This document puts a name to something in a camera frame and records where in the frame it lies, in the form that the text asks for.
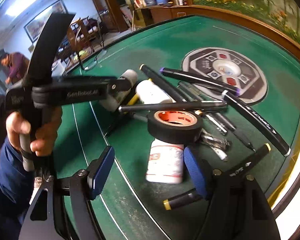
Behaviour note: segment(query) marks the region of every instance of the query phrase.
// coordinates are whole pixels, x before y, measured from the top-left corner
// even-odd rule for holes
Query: green table
[[[222,47],[235,50],[255,62],[268,81],[266,97],[253,108],[259,112],[291,145],[300,117],[300,62],[269,39],[245,28],[227,22],[192,16],[154,25],[128,35],[108,46],[108,53],[100,65],[90,71],[80,68],[72,75],[115,75],[127,69],[138,72],[139,80],[147,77],[138,70],[147,64],[158,71],[161,67],[181,69],[185,55],[203,47]],[[88,65],[94,57],[86,60]],[[174,85],[176,80],[168,79]],[[234,109],[228,107],[225,115],[240,126],[260,147],[268,140]],[[118,127],[109,137],[103,134],[117,118],[99,103],[86,102],[63,107],[63,122],[55,147],[55,168],[58,177],[71,176],[86,168],[109,144],[114,147],[116,160],[100,196],[92,202],[98,222],[107,239],[192,239],[201,227],[207,201],[199,201],[173,211],[165,211],[162,201],[193,187],[187,172],[181,184],[151,183],[145,180],[151,142],[146,124],[130,120]],[[206,121],[207,131],[220,135]],[[229,132],[233,142],[227,153],[228,162],[222,162],[210,148],[197,145],[202,158],[213,168],[227,170],[251,152]],[[269,195],[274,181],[280,178],[285,158],[271,145],[271,153],[252,171],[261,188]],[[70,200],[66,198],[70,217]]]

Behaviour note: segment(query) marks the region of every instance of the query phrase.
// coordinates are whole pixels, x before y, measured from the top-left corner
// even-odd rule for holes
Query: bottle label
[[[147,175],[182,177],[183,149],[173,145],[151,147]]]

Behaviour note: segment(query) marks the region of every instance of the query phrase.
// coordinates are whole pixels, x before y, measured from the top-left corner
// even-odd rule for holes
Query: framed picture
[[[44,24],[48,20],[49,16],[52,13],[68,13],[63,0],[58,0],[48,8],[39,13],[36,17],[34,17],[30,22],[26,24],[24,29],[29,36],[29,39],[34,43],[40,36],[40,33],[44,27]]]

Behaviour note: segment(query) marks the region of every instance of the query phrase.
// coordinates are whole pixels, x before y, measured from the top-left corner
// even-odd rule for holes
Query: purple marker cap
[[[238,97],[240,95],[240,88],[237,88],[237,91],[235,93],[235,96]]]

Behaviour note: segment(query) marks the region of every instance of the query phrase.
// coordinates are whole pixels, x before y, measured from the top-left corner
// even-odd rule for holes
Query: hand
[[[8,77],[8,78],[6,79],[6,85],[8,85],[10,82],[11,82],[11,78]]]
[[[58,136],[57,130],[61,124],[61,116],[62,108],[55,108],[51,121],[36,131],[36,140],[31,142],[30,148],[37,156],[48,156],[51,154]],[[16,150],[20,151],[19,134],[29,134],[31,131],[30,123],[19,112],[13,112],[7,118],[6,128],[9,142]]]

